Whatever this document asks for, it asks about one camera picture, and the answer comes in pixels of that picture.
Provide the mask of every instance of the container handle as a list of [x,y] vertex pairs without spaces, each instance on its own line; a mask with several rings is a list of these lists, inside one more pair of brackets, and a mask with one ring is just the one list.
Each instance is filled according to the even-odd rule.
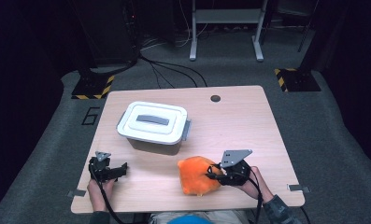
[[190,129],[191,129],[191,121],[190,120],[186,120],[185,121],[184,131],[182,133],[182,141],[186,141],[186,139],[188,138],[189,130]]
[[150,123],[168,125],[169,119],[163,119],[152,115],[138,115],[136,121],[145,121]]

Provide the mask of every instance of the orange fluffy object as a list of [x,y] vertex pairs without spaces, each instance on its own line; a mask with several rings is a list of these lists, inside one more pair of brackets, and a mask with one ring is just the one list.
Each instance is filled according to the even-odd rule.
[[[207,169],[211,164],[215,164],[215,162],[200,156],[178,162],[179,179],[184,194],[202,196],[221,186],[220,182],[206,176]],[[222,171],[217,167],[211,166],[211,169],[214,174],[222,175]]]

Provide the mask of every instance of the metal stand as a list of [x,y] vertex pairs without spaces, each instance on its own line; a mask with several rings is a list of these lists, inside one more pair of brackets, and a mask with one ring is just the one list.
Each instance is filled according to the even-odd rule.
[[258,62],[264,61],[261,45],[259,43],[261,29],[264,23],[267,0],[264,0],[261,8],[251,9],[198,9],[195,0],[192,5],[192,45],[189,59],[196,60],[197,51],[197,23],[258,23],[257,32],[252,37],[255,56]]

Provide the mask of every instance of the wooden table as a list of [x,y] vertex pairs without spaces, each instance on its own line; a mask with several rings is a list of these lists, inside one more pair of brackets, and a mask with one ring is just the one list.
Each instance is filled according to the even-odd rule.
[[[212,102],[212,95],[219,95],[221,100]],[[117,133],[122,113],[134,101],[178,105],[188,111],[192,126],[177,155],[133,149]],[[129,165],[127,175],[114,186],[111,205],[116,212],[252,208],[257,201],[230,186],[222,186],[202,197],[184,195],[177,167],[178,161],[192,156],[218,163],[225,149],[248,148],[253,153],[245,161],[260,168],[271,190],[289,206],[303,205],[302,192],[287,190],[287,184],[298,184],[298,180],[262,87],[113,91],[107,98],[78,189],[87,190],[89,159],[98,150],[112,153],[111,168],[125,162]],[[71,210],[76,214],[91,213],[88,193],[84,197],[76,196]]]

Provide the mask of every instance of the yellow black warning tape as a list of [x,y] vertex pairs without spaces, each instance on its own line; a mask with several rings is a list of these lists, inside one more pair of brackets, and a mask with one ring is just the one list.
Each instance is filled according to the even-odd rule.
[[275,74],[276,74],[276,77],[278,78],[278,84],[280,85],[281,90],[282,91],[288,91],[287,86],[286,86],[286,84],[284,82],[284,78],[281,75],[281,71],[283,71],[283,70],[286,70],[286,71],[296,71],[296,69],[294,69],[294,68],[286,68],[286,69],[282,69],[282,68],[278,69],[277,68],[277,69],[275,69]]
[[114,76],[110,77],[107,81],[106,87],[104,88],[103,92],[98,95],[72,95],[71,99],[79,99],[79,100],[91,100],[91,99],[103,99],[109,93],[109,89],[112,86]]

